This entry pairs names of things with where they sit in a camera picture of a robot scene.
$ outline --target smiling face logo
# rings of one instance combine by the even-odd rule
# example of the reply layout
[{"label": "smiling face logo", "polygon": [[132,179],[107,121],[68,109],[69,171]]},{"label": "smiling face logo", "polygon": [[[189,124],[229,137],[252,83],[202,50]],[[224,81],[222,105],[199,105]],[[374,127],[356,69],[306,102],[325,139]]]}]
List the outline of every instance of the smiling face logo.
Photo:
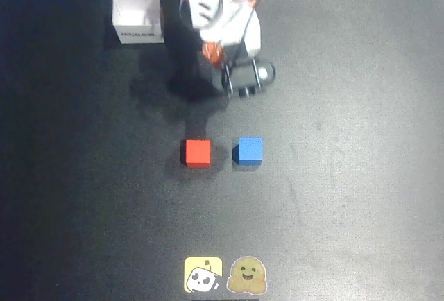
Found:
[{"label": "smiling face logo", "polygon": [[242,257],[231,267],[227,289],[233,293],[264,294],[267,289],[263,263],[254,257]]}]

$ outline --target sticker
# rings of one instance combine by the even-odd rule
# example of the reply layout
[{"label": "sticker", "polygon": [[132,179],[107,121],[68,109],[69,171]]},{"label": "sticker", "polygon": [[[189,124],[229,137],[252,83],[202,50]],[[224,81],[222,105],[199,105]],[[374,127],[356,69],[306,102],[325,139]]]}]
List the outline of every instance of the sticker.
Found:
[{"label": "sticker", "polygon": [[239,258],[231,267],[227,289],[238,294],[264,294],[267,290],[265,266],[255,257]]},{"label": "sticker", "polygon": [[187,293],[218,289],[221,277],[222,259],[218,257],[188,257],[185,260],[184,288]]}]

